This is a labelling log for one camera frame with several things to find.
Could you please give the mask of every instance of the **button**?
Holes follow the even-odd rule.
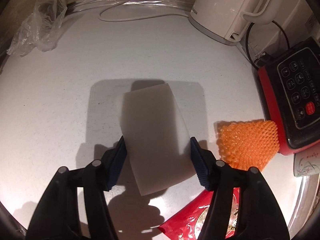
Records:
[[[311,76],[310,76],[310,73],[308,70],[304,69],[303,72],[306,74],[307,76],[307,80],[310,80],[311,79]]]
[[[303,99],[307,99],[310,96],[310,90],[308,87],[301,88],[301,96]]]
[[[290,70],[289,70],[289,68],[284,67],[284,68],[281,70],[281,75],[282,75],[283,77],[289,76],[289,75],[290,75]]]
[[[313,95],[315,102],[316,102],[316,106],[320,106],[320,97],[318,95],[318,93]]]
[[[296,80],[296,83],[298,84],[298,85],[300,85],[300,84],[302,84],[303,82],[304,82],[304,76],[303,76],[303,74],[300,72],[300,73],[298,73],[298,74],[296,74],[295,76],[294,76],[294,79]]]
[[[315,86],[315,84],[314,84],[314,82],[312,80],[309,81],[309,86],[310,86],[311,91],[313,93],[317,92],[316,86]]]
[[[289,68],[291,69],[291,71],[296,71],[298,69],[298,64],[293,61],[289,64]]]
[[[315,104],[313,102],[309,102],[306,104],[306,112],[308,115],[314,114],[316,111]]]
[[[305,111],[304,111],[304,108],[303,107],[299,107],[297,110],[296,110],[296,117],[298,120],[301,120],[303,119],[305,116]]]
[[[298,92],[294,92],[291,96],[291,100],[292,100],[292,103],[294,103],[295,105],[300,103],[301,101],[300,94]]]
[[[292,90],[296,87],[296,84],[294,83],[294,80],[292,78],[288,79],[287,81],[287,88],[289,90]]]
[[[306,68],[306,65],[304,64],[304,61],[303,59],[299,59],[299,65],[301,66],[302,69],[305,69]]]

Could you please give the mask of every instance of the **red plastic bag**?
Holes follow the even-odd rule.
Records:
[[[204,190],[193,201],[158,227],[171,240],[196,240],[202,229],[213,192]],[[232,208],[226,238],[234,235],[239,209],[239,188],[233,190]]]

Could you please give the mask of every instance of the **kettle base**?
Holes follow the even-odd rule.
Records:
[[[222,44],[226,44],[228,46],[236,46],[238,42],[232,42],[232,41],[228,41],[225,38],[222,38],[221,36],[213,33],[212,31],[209,31],[207,28],[203,27],[202,25],[200,25],[198,22],[196,22],[191,16],[188,17],[189,22],[199,31],[201,31],[203,34],[207,35],[208,37],[222,43]]]

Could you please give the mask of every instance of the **black control panel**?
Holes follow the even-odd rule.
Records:
[[[320,96],[315,81],[311,78],[314,68],[320,70],[320,63],[308,47],[277,66],[292,118],[298,129],[306,128],[320,120]]]
[[[299,149],[320,139],[320,47],[309,38],[281,55],[266,71],[288,145]]]

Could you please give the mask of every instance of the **plastic bag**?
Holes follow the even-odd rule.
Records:
[[[33,13],[22,22],[7,54],[23,57],[34,47],[41,51],[54,49],[66,11],[65,0],[36,0]]]
[[[202,229],[213,192],[204,190],[193,201],[158,227],[171,240],[196,240]],[[239,188],[233,190],[233,200],[226,238],[235,233],[239,209]]]

